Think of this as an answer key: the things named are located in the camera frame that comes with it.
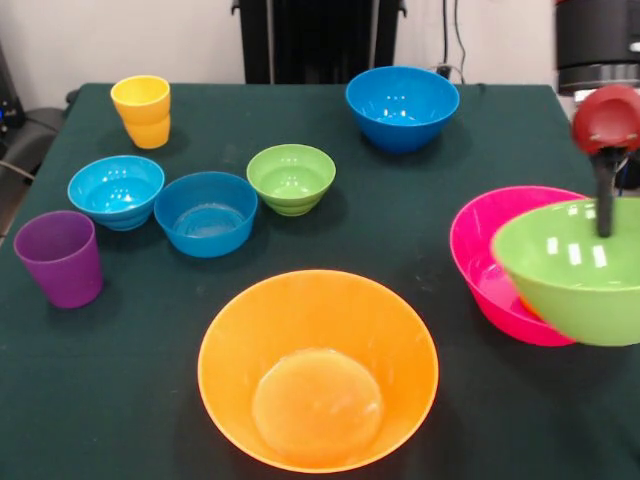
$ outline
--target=plastic cup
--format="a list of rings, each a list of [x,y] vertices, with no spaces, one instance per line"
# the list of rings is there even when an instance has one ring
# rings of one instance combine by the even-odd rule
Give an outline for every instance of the plastic cup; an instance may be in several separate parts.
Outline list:
[[[158,148],[169,141],[171,87],[164,78],[125,78],[113,86],[111,99],[137,147]]]
[[[13,248],[56,307],[82,307],[102,290],[95,226],[82,213],[58,211],[34,218],[18,231]]]

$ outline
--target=cup rim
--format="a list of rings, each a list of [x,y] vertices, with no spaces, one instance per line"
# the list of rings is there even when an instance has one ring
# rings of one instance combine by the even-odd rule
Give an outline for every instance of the cup rim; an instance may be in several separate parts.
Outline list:
[[[156,98],[154,100],[151,100],[149,102],[145,102],[145,103],[125,102],[125,101],[120,100],[119,98],[116,97],[115,89],[118,86],[122,85],[125,82],[130,82],[131,80],[138,80],[140,78],[152,78],[154,80],[160,80],[160,82],[162,82],[165,85],[166,91],[164,92],[164,94],[161,97]],[[125,105],[127,107],[146,107],[148,105],[153,105],[154,103],[158,103],[158,102],[164,100],[169,95],[170,92],[171,92],[171,84],[169,83],[169,81],[166,78],[160,77],[158,75],[132,75],[130,77],[123,78],[122,80],[119,80],[118,82],[116,82],[113,85],[113,87],[111,87],[110,95],[111,95],[111,100],[113,100],[114,103],[119,103],[119,104]]]
[[[66,255],[66,256],[60,257],[60,258],[56,258],[55,260],[33,260],[32,258],[29,258],[28,256],[24,255],[20,251],[20,249],[18,248],[18,241],[19,241],[21,235],[24,235],[25,231],[27,231],[30,227],[33,227],[34,223],[36,223],[38,221],[41,221],[44,218],[58,216],[58,215],[73,215],[73,216],[77,217],[79,220],[82,220],[85,223],[88,223],[89,226],[90,226],[90,234],[89,234],[89,238],[87,239],[87,241],[85,243],[83,243],[81,247],[79,247],[77,250],[75,250],[74,252],[70,253],[69,255]],[[55,210],[55,211],[52,211],[52,212],[46,212],[46,213],[43,213],[41,215],[38,215],[37,217],[32,218],[27,223],[22,225],[22,227],[20,227],[20,229],[16,233],[15,238],[13,239],[13,251],[20,258],[20,260],[22,260],[25,263],[31,263],[31,264],[37,264],[37,265],[54,265],[56,263],[65,262],[65,261],[67,261],[67,260],[69,260],[69,259],[71,259],[73,257],[76,257],[76,256],[80,255],[82,252],[84,252],[89,247],[89,245],[91,245],[94,242],[95,238],[96,238],[96,226],[93,223],[93,220],[91,220],[91,218],[89,218],[88,216],[86,216],[83,213],[75,212],[73,210]]]

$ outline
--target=dark green tablecloth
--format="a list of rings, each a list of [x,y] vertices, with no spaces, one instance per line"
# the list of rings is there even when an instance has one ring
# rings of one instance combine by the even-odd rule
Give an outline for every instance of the dark green tablecloth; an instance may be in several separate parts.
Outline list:
[[[440,138],[400,158],[363,140],[343,89],[174,87],[171,141],[147,153],[168,181],[199,170],[244,175],[255,153],[285,142],[314,145],[336,162],[335,184],[316,209],[287,219],[262,208],[231,255],[180,255],[153,220],[129,233],[100,228],[104,292],[86,308],[58,311],[14,256],[14,228],[0,249],[0,478],[298,478],[250,460],[218,433],[201,406],[196,356],[234,295],[305,267],[393,288],[424,318],[441,362],[420,431],[396,454],[340,478],[640,478],[640,351],[511,340],[479,313],[448,251],[453,216],[479,193],[523,183],[591,191],[589,164],[551,89],[462,87]],[[138,152],[109,87],[84,87],[16,227],[70,208],[72,174],[122,153]]]

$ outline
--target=blue bowl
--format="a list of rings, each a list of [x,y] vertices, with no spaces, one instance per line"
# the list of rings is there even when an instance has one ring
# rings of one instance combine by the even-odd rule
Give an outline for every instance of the blue bowl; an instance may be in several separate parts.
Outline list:
[[[460,104],[458,90],[446,78],[399,66],[361,73],[349,82],[346,97],[362,133],[389,153],[409,153],[425,146]]]
[[[257,209],[258,194],[246,180],[230,173],[202,172],[167,185],[154,212],[176,249],[211,258],[246,242]]]
[[[69,182],[67,195],[96,223],[126,231],[147,221],[163,185],[160,165],[144,157],[119,155],[79,170]]]

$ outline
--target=bowl rim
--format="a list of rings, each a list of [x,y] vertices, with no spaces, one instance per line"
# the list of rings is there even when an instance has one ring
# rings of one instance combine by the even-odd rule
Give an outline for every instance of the bowl rim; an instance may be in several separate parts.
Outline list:
[[[73,198],[73,195],[71,193],[71,187],[74,183],[74,181],[78,178],[78,176],[83,173],[85,170],[89,169],[90,167],[94,166],[94,165],[98,165],[100,163],[106,163],[108,161],[113,161],[115,159],[123,159],[123,158],[135,158],[136,160],[141,160],[143,163],[147,163],[148,165],[154,167],[156,170],[158,170],[160,172],[160,175],[162,176],[162,179],[160,181],[160,185],[158,187],[156,187],[156,189],[154,190],[153,194],[144,202],[142,202],[140,205],[136,205],[133,208],[122,208],[119,210],[114,210],[112,212],[103,212],[100,210],[91,210],[89,208],[85,208],[81,205],[79,205]],[[164,173],[164,169],[156,162],[154,162],[153,160],[151,160],[150,158],[147,157],[142,157],[140,155],[112,155],[110,157],[104,157],[104,158],[100,158],[98,160],[95,160],[87,165],[85,165],[84,167],[82,167],[80,170],[78,170],[73,177],[71,177],[71,180],[69,180],[69,183],[67,184],[67,198],[69,199],[69,201],[71,202],[71,204],[76,207],[78,210],[85,212],[89,215],[104,215],[104,216],[110,216],[110,215],[118,215],[124,212],[132,212],[134,210],[137,210],[139,208],[142,207],[146,207],[148,206],[149,203],[152,203],[155,201],[156,197],[160,194],[160,192],[162,191],[162,189],[164,188],[164,182],[166,180],[166,176]]]
[[[151,100],[149,102],[144,102],[144,103],[125,102],[125,101],[120,100],[119,98],[116,97],[115,91],[116,91],[117,87],[119,87],[123,83],[130,82],[131,80],[139,80],[141,78],[151,78],[153,80],[160,80],[160,82],[163,83],[164,86],[166,87],[165,92],[160,97],[158,97],[158,98],[156,98],[154,100]],[[162,100],[164,100],[167,96],[169,96],[170,93],[171,93],[171,84],[169,83],[169,81],[166,78],[160,77],[158,75],[132,75],[130,77],[123,78],[122,80],[118,80],[116,83],[113,84],[113,87],[111,87],[111,90],[109,91],[109,95],[111,96],[111,100],[114,103],[119,103],[119,104],[127,106],[127,107],[146,107],[146,106],[149,106],[149,105],[153,105],[154,103],[158,103],[158,102],[161,102]]]
[[[370,75],[372,72],[376,72],[376,71],[381,71],[381,70],[413,70],[413,71],[418,71],[421,73],[425,73],[428,76],[433,76],[433,77],[437,77],[439,80],[442,80],[442,82],[444,84],[447,85],[447,88],[449,88],[451,91],[453,91],[455,93],[455,97],[456,97],[456,101],[453,104],[453,107],[450,109],[451,111],[449,111],[448,113],[444,114],[444,115],[440,115],[438,117],[436,117],[435,119],[429,120],[428,122],[420,122],[420,123],[415,123],[413,125],[393,125],[387,122],[383,122],[381,120],[378,120],[376,118],[372,118],[369,117],[368,115],[365,115],[364,113],[362,113],[361,111],[359,111],[357,108],[354,107],[353,102],[351,101],[350,98],[350,91],[353,88],[354,83],[360,79],[363,78],[367,75]],[[366,118],[367,120],[377,123],[378,125],[385,125],[387,127],[398,127],[398,128],[420,128],[420,127],[427,127],[430,125],[434,125],[438,122],[441,122],[443,120],[446,120],[447,118],[450,118],[451,116],[453,116],[454,113],[456,113],[456,111],[458,110],[458,108],[460,107],[460,92],[458,91],[458,89],[456,88],[456,86],[450,81],[447,80],[446,78],[444,78],[443,76],[432,72],[431,70],[427,70],[425,68],[419,68],[419,67],[412,67],[409,65],[388,65],[385,67],[375,67],[375,68],[370,68],[369,70],[365,70],[364,72],[359,73],[358,75],[356,75],[355,77],[353,77],[349,83],[347,84],[347,88],[345,90],[345,99],[347,101],[347,104],[349,105],[349,108],[351,108],[351,110],[356,113],[357,115]]]
[[[179,233],[178,231],[176,231],[175,228],[168,226],[165,222],[163,222],[158,215],[158,202],[155,202],[155,205],[153,206],[153,216],[156,219],[156,222],[158,222],[158,224],[162,227],[162,229],[165,232],[171,232],[173,235],[177,235],[181,238],[191,238],[191,239],[197,239],[197,240],[206,240],[206,239],[211,239],[211,238],[215,238],[215,237],[220,237],[222,235],[228,235],[232,232],[237,231],[238,229],[242,228],[244,225],[246,225],[247,223],[253,221],[253,219],[256,216],[256,213],[258,211],[258,194],[256,193],[255,189],[251,186],[251,184],[249,182],[247,182],[244,178],[242,178],[239,175],[235,175],[233,173],[228,173],[228,172],[218,172],[218,171],[206,171],[206,172],[194,172],[194,173],[190,173],[188,175],[184,175],[180,178],[176,178],[175,180],[173,180],[172,182],[170,182],[165,188],[162,189],[162,191],[158,194],[158,198],[160,198],[162,195],[166,195],[165,192],[167,192],[170,188],[175,188],[175,185],[178,185],[186,180],[188,180],[189,178],[193,178],[193,177],[218,177],[218,178],[226,178],[227,180],[232,179],[233,181],[239,181],[238,183],[240,183],[243,187],[245,187],[247,189],[247,192],[251,192],[253,193],[253,195],[251,196],[252,200],[253,200],[253,205],[251,206],[251,213],[249,215],[247,215],[247,217],[242,220],[242,222],[240,222],[233,230],[228,230],[226,232],[223,233],[218,233],[216,235],[209,235],[206,237],[201,237],[201,236],[196,236],[196,235],[185,235],[183,233]]]
[[[501,187],[501,188],[496,188],[493,190],[489,190],[488,192],[484,192],[480,195],[475,196],[474,198],[472,198],[471,200],[469,200],[468,202],[466,202],[463,207],[458,211],[458,213],[456,214],[456,216],[454,217],[453,221],[451,222],[451,227],[449,229],[449,250],[451,252],[451,256],[453,257],[453,262],[455,263],[458,271],[460,272],[460,274],[462,275],[462,277],[464,278],[464,280],[466,281],[467,285],[469,286],[469,288],[473,289],[474,292],[476,292],[477,294],[479,294],[484,300],[486,300],[487,302],[489,302],[491,305],[494,305],[496,307],[498,307],[498,305],[496,305],[496,303],[491,300],[485,293],[484,291],[482,291],[480,288],[478,288],[474,282],[471,281],[471,277],[467,274],[467,271],[462,267],[460,260],[458,259],[455,250],[453,249],[453,239],[455,237],[454,234],[454,230],[455,227],[458,223],[458,220],[462,217],[462,215],[464,215],[467,210],[469,208],[471,208],[472,205],[474,205],[475,203],[477,203],[478,201],[480,201],[481,199],[485,198],[485,197],[489,197],[491,195],[494,195],[496,193],[501,193],[501,192],[506,192],[506,191],[519,191],[519,190],[537,190],[537,191],[547,191],[547,192],[556,192],[556,193],[568,193],[568,194],[572,194],[572,195],[576,195],[576,199],[575,200],[568,200],[568,201],[576,201],[576,200],[585,200],[588,199],[588,197],[586,197],[585,195],[578,193],[578,192],[573,192],[571,190],[566,190],[564,188],[558,188],[558,187],[548,187],[546,185],[513,185],[513,186],[508,186],[508,187]],[[495,235],[497,234],[497,232],[500,229],[498,229],[496,231],[496,233],[492,236],[490,243],[489,243],[489,252],[491,253],[491,255],[493,256],[494,260],[496,261],[496,263],[498,263],[497,258],[495,258],[495,256],[493,255],[493,251],[492,251],[492,245],[493,245],[493,238],[495,237]],[[549,330],[550,332],[553,332],[557,335],[559,335],[560,337],[566,338],[567,340],[571,341],[571,343],[574,343],[575,341],[566,337],[565,335],[561,334],[560,332],[558,332],[555,328],[553,328],[551,325],[549,325],[544,319],[536,319],[533,314],[531,314],[531,317],[529,316],[525,316],[523,314],[517,313],[517,312],[509,312],[511,315],[513,315],[514,317],[516,317],[519,321],[530,324],[530,325],[534,325],[536,327],[539,328],[543,328],[545,330]]]
[[[636,198],[633,197],[622,197],[622,198],[618,198],[616,200],[622,200],[623,202],[626,203],[632,203],[632,202],[637,202],[638,200]],[[586,202],[595,202],[596,200],[593,198],[589,198],[589,197],[585,197],[585,198],[580,198],[580,199],[576,199],[576,200],[567,200],[567,201],[563,201],[563,202],[557,202],[554,205],[555,206],[560,206],[563,204],[569,204],[569,203],[575,203],[575,202],[580,202],[580,203],[586,203]],[[533,212],[527,212],[524,213],[523,215],[520,215],[518,217],[518,219],[520,219],[521,217],[527,216],[530,213]],[[496,259],[496,261],[498,261],[498,256],[495,254],[495,242],[498,238],[498,235],[501,234],[504,230],[504,228],[507,227],[507,224],[503,225],[502,227],[500,227],[500,229],[498,229],[498,231],[496,231],[495,235],[493,236],[493,239],[491,240],[491,254],[494,256],[494,258]],[[567,285],[564,284],[560,284],[560,283],[556,283],[554,281],[544,281],[541,280],[539,278],[535,278],[531,275],[528,274],[524,274],[519,270],[514,270],[512,268],[507,268],[506,266],[503,266],[503,268],[505,269],[505,271],[509,272],[509,274],[511,275],[516,275],[520,278],[522,278],[523,280],[526,280],[527,282],[530,283],[534,283],[536,285],[541,285],[544,287],[551,287],[554,290],[563,290],[565,292],[590,292],[590,293],[623,293],[623,292],[634,292],[634,291],[640,291],[640,284],[638,285],[633,285],[633,286],[628,286],[628,287],[583,287],[583,286],[577,286],[577,287],[568,287]]]
[[[278,197],[278,196],[274,196],[266,191],[264,191],[263,189],[261,189],[258,186],[258,183],[256,182],[256,179],[253,177],[253,175],[251,175],[251,167],[255,166],[259,161],[260,161],[260,156],[268,151],[271,150],[279,150],[281,148],[286,148],[286,147],[302,147],[304,150],[311,150],[311,151],[315,151],[315,152],[319,152],[320,153],[320,157],[328,160],[327,165],[329,165],[331,167],[331,176],[329,178],[328,182],[325,182],[325,185],[323,185],[323,187],[321,189],[319,189],[318,191],[315,191],[313,193],[310,193],[308,195],[304,195],[301,197],[294,197],[294,198],[282,198],[282,197]],[[304,201],[304,200],[309,200],[312,199],[318,195],[322,195],[324,194],[327,189],[333,184],[334,180],[336,179],[336,174],[337,174],[337,168],[336,168],[336,164],[333,161],[333,159],[331,158],[331,156],[323,151],[320,150],[317,147],[313,147],[311,145],[305,145],[303,143],[282,143],[279,145],[272,145],[270,147],[267,147],[263,150],[260,150],[258,153],[256,153],[251,160],[249,160],[249,163],[247,164],[247,168],[246,168],[246,176],[247,176],[247,180],[249,181],[249,184],[256,190],[256,192],[258,192],[258,194],[260,194],[260,196],[266,197],[268,199],[273,199],[275,201],[277,200],[282,200],[282,201]]]
[[[233,435],[231,435],[220,424],[218,418],[216,417],[216,415],[213,412],[213,409],[209,405],[208,401],[206,400],[206,398],[205,398],[205,396],[204,396],[204,394],[202,392],[202,377],[203,377],[203,371],[202,371],[202,361],[203,360],[202,360],[202,358],[203,358],[203,352],[205,350],[205,345],[210,341],[210,338],[211,338],[210,332],[212,331],[212,328],[213,328],[213,326],[215,324],[216,319],[220,315],[222,315],[228,308],[230,308],[230,306],[232,304],[240,301],[240,298],[243,297],[246,292],[249,292],[249,291],[251,291],[251,290],[253,290],[255,288],[259,288],[260,286],[262,286],[265,283],[270,283],[270,282],[277,281],[282,277],[290,277],[290,276],[297,276],[297,275],[309,275],[309,274],[318,273],[318,272],[324,273],[324,274],[328,273],[328,274],[331,274],[331,275],[358,277],[360,279],[360,281],[364,281],[366,283],[369,283],[372,287],[374,287],[374,288],[376,288],[378,290],[383,290],[385,293],[390,293],[391,295],[395,296],[398,300],[400,300],[406,306],[406,308],[413,313],[413,316],[418,320],[419,324],[421,325],[421,328],[424,330],[424,333],[425,333],[425,336],[426,336],[426,339],[427,339],[427,343],[428,343],[428,348],[432,353],[432,355],[430,356],[430,360],[431,360],[431,366],[433,367],[433,372],[434,372],[434,381],[433,381],[432,391],[431,391],[431,393],[429,395],[429,398],[427,399],[426,407],[424,409],[424,412],[421,413],[420,418],[415,422],[415,425],[413,425],[410,429],[408,429],[407,432],[404,435],[402,435],[400,438],[398,438],[397,441],[395,441],[389,448],[385,449],[381,453],[379,453],[377,455],[374,455],[374,456],[372,456],[370,458],[367,458],[365,460],[359,461],[359,462],[352,462],[351,464],[344,465],[344,466],[341,466],[341,467],[335,467],[335,468],[331,468],[331,467],[324,467],[324,468],[296,467],[296,466],[292,466],[292,465],[287,465],[284,462],[270,460],[268,458],[265,458],[262,455],[255,454],[255,452],[252,452],[250,449],[248,449],[244,445],[242,445]],[[424,323],[424,320],[418,314],[418,312],[416,312],[416,310],[411,306],[411,304],[409,304],[409,302],[407,302],[398,293],[393,291],[391,288],[383,285],[382,283],[379,283],[379,282],[377,282],[375,280],[372,280],[370,278],[367,278],[365,276],[358,275],[356,273],[346,272],[346,271],[343,271],[343,270],[332,270],[332,269],[316,268],[316,269],[303,269],[303,270],[288,271],[288,272],[285,272],[285,273],[280,273],[280,274],[273,275],[271,277],[262,279],[262,280],[260,280],[260,281],[258,281],[256,283],[254,283],[253,285],[250,285],[249,287],[245,288],[240,293],[236,294],[231,300],[229,300],[229,302],[227,302],[225,304],[225,306],[222,307],[218,311],[218,313],[214,316],[213,320],[211,321],[211,323],[207,327],[207,330],[206,330],[206,332],[204,334],[204,337],[202,339],[202,343],[200,345],[200,350],[198,352],[197,377],[198,377],[198,390],[200,392],[200,399],[201,399],[202,403],[204,404],[205,409],[207,410],[207,414],[209,415],[209,418],[211,418],[211,420],[213,421],[215,426],[220,430],[220,432],[223,434],[223,436],[227,440],[229,440],[233,445],[235,445],[238,449],[240,449],[241,451],[243,451],[244,453],[249,455],[251,458],[259,460],[260,462],[265,463],[267,465],[270,465],[272,467],[280,468],[282,470],[287,470],[287,471],[290,471],[290,472],[297,472],[297,473],[326,474],[326,473],[346,472],[346,471],[350,471],[350,470],[355,470],[355,469],[360,468],[360,467],[364,467],[365,465],[370,465],[370,464],[372,464],[374,462],[377,462],[378,460],[390,455],[391,453],[396,451],[398,448],[400,448],[402,445],[404,445],[418,431],[418,429],[422,426],[422,424],[424,423],[425,419],[429,415],[429,412],[433,408],[433,404],[435,402],[435,398],[436,398],[436,395],[437,395],[437,392],[438,392],[438,387],[439,387],[439,384],[440,384],[440,360],[439,360],[439,357],[438,357],[438,349],[436,347],[435,341],[433,340],[433,336],[431,335],[431,332],[429,331],[429,329],[427,328],[426,324]]]

